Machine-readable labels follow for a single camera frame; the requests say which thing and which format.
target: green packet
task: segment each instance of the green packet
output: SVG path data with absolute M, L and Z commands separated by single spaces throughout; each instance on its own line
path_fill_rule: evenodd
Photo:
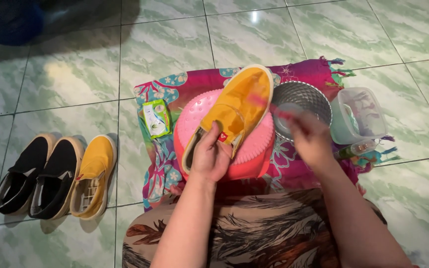
M 150 138 L 158 138 L 171 133 L 170 117 L 164 100 L 143 103 L 143 117 Z

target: right hand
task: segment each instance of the right hand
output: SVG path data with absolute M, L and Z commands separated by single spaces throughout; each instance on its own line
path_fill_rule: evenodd
M 309 167 L 322 167 L 335 161 L 329 127 L 313 113 L 297 113 L 289 123 L 295 149 Z

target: pink stool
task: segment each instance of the pink stool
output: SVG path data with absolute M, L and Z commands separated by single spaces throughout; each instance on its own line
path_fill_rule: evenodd
M 182 167 L 181 159 L 186 145 L 221 92 L 222 89 L 217 89 L 200 94 L 183 108 L 174 130 L 175 154 L 180 167 Z M 257 178 L 264 175 L 269 167 L 274 139 L 273 118 L 268 112 L 236 152 L 222 181 Z M 186 179 L 188 175 L 184 170 L 181 171 Z

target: small bottle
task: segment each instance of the small bottle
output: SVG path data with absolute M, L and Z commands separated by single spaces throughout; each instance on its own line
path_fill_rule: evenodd
M 349 159 L 355 155 L 361 155 L 373 151 L 377 147 L 377 143 L 373 140 L 365 140 L 344 147 L 337 152 L 334 152 L 334 157 L 337 160 Z

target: tile floor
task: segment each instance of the tile floor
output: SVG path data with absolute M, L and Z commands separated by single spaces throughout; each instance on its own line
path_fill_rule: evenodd
M 429 0 L 105 0 L 24 47 L 0 46 L 0 177 L 39 132 L 118 141 L 92 222 L 0 214 L 0 267 L 116 267 L 149 164 L 132 88 L 172 73 L 325 55 L 371 88 L 401 160 L 360 177 L 409 257 L 429 267 Z M 381 149 L 394 146 L 384 142 Z

